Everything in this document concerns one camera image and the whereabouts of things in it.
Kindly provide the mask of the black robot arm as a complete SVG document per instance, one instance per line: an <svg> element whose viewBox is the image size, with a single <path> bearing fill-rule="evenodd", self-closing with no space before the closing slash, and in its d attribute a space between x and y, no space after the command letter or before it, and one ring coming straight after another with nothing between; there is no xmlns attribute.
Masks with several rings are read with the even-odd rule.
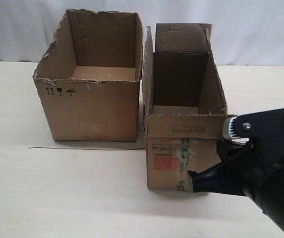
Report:
<svg viewBox="0 0 284 238"><path fill-rule="evenodd" d="M218 164L188 171L191 190L246 196L284 232L284 108L226 119L216 151Z"/></svg>

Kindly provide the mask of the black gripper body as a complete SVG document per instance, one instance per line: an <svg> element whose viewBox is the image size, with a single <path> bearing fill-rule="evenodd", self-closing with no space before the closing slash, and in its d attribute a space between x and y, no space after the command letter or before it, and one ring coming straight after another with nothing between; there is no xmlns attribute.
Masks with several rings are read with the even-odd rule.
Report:
<svg viewBox="0 0 284 238"><path fill-rule="evenodd" d="M284 170L284 108L225 120L221 161L245 171Z"/></svg>

